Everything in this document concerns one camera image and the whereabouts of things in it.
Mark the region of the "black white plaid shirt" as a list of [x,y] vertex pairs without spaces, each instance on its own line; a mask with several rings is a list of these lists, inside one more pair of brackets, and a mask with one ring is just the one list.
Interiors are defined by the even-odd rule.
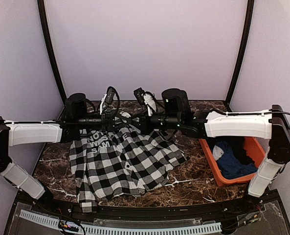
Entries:
[[140,197],[164,186],[169,171],[189,159],[164,135],[156,130],[143,135],[131,125],[114,132],[81,130],[69,162],[82,212],[95,212],[99,201]]

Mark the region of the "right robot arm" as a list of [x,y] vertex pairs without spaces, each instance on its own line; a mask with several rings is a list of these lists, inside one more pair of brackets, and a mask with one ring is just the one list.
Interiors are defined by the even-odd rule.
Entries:
[[248,194],[238,201],[242,212],[249,212],[256,206],[256,197],[264,194],[267,186],[290,162],[290,124],[286,118],[289,113],[279,105],[256,112],[192,112],[186,91],[173,88],[162,92],[161,107],[164,110],[159,112],[152,93],[138,88],[134,90],[134,96],[148,109],[137,115],[139,121],[132,120],[143,134],[159,129],[181,131],[183,135],[196,139],[233,136],[269,141],[266,156],[249,182]]

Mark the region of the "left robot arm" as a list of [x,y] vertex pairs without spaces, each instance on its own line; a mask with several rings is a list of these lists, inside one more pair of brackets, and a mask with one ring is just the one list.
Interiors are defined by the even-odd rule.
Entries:
[[110,88],[101,100],[99,111],[88,112],[90,101],[83,93],[76,93],[65,100],[65,114],[61,119],[49,121],[9,121],[0,117],[0,176],[18,189],[25,191],[46,213],[57,210],[57,202],[50,191],[37,179],[21,168],[9,156],[9,148],[33,143],[66,143],[79,141],[85,129],[114,131],[118,110],[108,107],[118,98]]

